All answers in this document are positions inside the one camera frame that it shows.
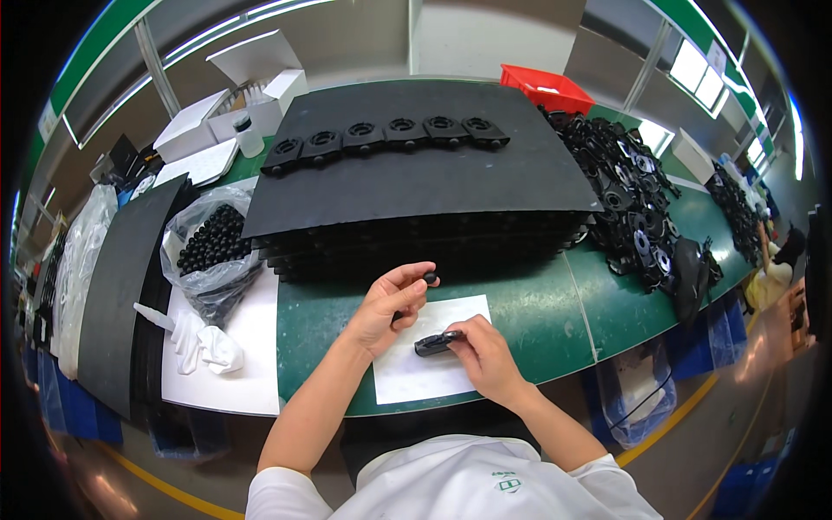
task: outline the white cardboard box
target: white cardboard box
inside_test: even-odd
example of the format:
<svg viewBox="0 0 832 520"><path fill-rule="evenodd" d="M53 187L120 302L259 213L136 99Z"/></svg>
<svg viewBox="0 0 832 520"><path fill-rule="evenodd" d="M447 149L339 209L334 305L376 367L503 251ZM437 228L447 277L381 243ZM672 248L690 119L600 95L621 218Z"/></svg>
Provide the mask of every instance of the white cardboard box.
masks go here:
<svg viewBox="0 0 832 520"><path fill-rule="evenodd" d="M685 165L703 186L714 175L711 156L684 129L680 128L673 137L671 150L676 159Z"/></svg>
<svg viewBox="0 0 832 520"><path fill-rule="evenodd" d="M236 43L216 52L206 61L212 62L239 87L232 95L232 108L220 105L208 116L208 123L220 142L233 138L232 125L241 111L247 111L251 124L263 137L277 132L283 115L295 96L309 92L306 75L280 30L275 30ZM266 97L254 96L242 104L238 97L248 86L254 86Z"/></svg>
<svg viewBox="0 0 832 520"><path fill-rule="evenodd" d="M207 117L230 95L226 88L179 111L153 143L153 148L167 162L219 144L208 125Z"/></svg>

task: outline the transparent plastic bag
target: transparent plastic bag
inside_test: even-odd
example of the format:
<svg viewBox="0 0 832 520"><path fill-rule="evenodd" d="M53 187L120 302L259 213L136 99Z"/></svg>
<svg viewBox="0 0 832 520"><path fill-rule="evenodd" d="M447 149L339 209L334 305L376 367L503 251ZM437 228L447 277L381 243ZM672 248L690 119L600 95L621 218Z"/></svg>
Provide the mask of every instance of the transparent plastic bag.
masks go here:
<svg viewBox="0 0 832 520"><path fill-rule="evenodd" d="M616 363L615 359L608 359L596 365L604 419L607 421L612 437L622 448L630 449L640 444L676 408L676 386L671 377L671 367L667 363L661 338L651 339L633 347L630 351L619 354L619 356L622 355L636 356L640 359L651 357L651 381L655 381L654 387L656 387L656 392L650 397L639 398L639 402L643 403L641 406L628 408L628 403L622 395L621 375L618 370L621 363ZM647 412L642 409L645 406L652 407L652 409Z"/></svg>
<svg viewBox="0 0 832 520"><path fill-rule="evenodd" d="M78 343L84 304L98 252L116 211L116 188L97 185L67 232L55 278L54 333L50 352L57 357L58 368L68 379L78 378Z"/></svg>
<svg viewBox="0 0 832 520"><path fill-rule="evenodd" d="M260 260L253 251L242 260L232 260L214 265L205 271L195 271L180 276L176 267L179 252L217 208L224 204L233 206L244 217L249 210L251 194L239 188L222 186L201 196L190 206L177 213L165 226L159 256L161 272L171 285L185 293L188 302L208 325L225 328L225 318L242 300L245 290L260 273Z"/></svg>

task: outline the white cloth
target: white cloth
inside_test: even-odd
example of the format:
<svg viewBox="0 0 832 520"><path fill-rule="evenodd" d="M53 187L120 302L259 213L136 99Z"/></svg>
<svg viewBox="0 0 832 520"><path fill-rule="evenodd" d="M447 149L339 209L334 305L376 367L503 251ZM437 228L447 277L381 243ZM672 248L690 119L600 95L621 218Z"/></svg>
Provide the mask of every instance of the white cloth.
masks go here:
<svg viewBox="0 0 832 520"><path fill-rule="evenodd" d="M196 333L200 339L202 360L214 374L226 374L243 368L243 349L219 327L211 325Z"/></svg>
<svg viewBox="0 0 832 520"><path fill-rule="evenodd" d="M176 343L176 370L182 375L196 370L200 351L202 360L208 363L208 368L214 374L226 374L243 368L243 349L237 342L219 327L206 327L202 318L193 310L180 310L176 313L171 340Z"/></svg>
<svg viewBox="0 0 832 520"><path fill-rule="evenodd" d="M176 343L176 369L182 375L196 370L197 354L200 347L196 333L206 326L200 316L192 310L176 313L176 327L171 339Z"/></svg>
<svg viewBox="0 0 832 520"><path fill-rule="evenodd" d="M565 473L528 443L444 435L377 457L338 511L305 475L267 468L249 487L249 519L661 518L610 454Z"/></svg>

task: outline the white plastic bottle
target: white plastic bottle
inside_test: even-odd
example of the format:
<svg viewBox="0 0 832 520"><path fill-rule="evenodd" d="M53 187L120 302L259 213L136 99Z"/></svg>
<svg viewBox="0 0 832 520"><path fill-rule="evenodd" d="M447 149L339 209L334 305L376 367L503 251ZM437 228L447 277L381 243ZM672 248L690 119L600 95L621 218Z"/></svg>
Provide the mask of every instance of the white plastic bottle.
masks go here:
<svg viewBox="0 0 832 520"><path fill-rule="evenodd" d="M258 156L263 151L265 145L263 144L263 136L261 136L257 129L251 124L251 117L249 113L243 111L239 116L234 118L234 129L237 131L235 138L237 144L240 145L240 151L243 152L243 157L250 159Z"/></svg>

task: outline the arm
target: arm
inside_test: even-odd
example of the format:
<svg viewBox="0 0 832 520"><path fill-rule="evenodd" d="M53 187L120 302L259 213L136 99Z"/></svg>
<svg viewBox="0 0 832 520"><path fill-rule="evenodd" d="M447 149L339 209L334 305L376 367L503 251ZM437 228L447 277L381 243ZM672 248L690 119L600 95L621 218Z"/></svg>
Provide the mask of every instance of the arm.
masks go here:
<svg viewBox="0 0 832 520"><path fill-rule="evenodd" d="M765 226L762 222L757 223L757 234L760 235L760 249L763 252L763 271L768 275L769 264L771 263L769 258L769 236L765 233Z"/></svg>
<svg viewBox="0 0 832 520"><path fill-rule="evenodd" d="M452 324L464 341L449 345L465 367L473 387L484 397L516 413L549 458L569 472L607 454L575 419L547 399L520 375L506 340L488 320L476 315Z"/></svg>
<svg viewBox="0 0 832 520"><path fill-rule="evenodd" d="M260 453L258 473L277 466L311 474L370 363L416 322L428 288L422 275L435 269L433 262L403 265L373 283L344 331L281 410ZM391 324L397 310L404 317Z"/></svg>

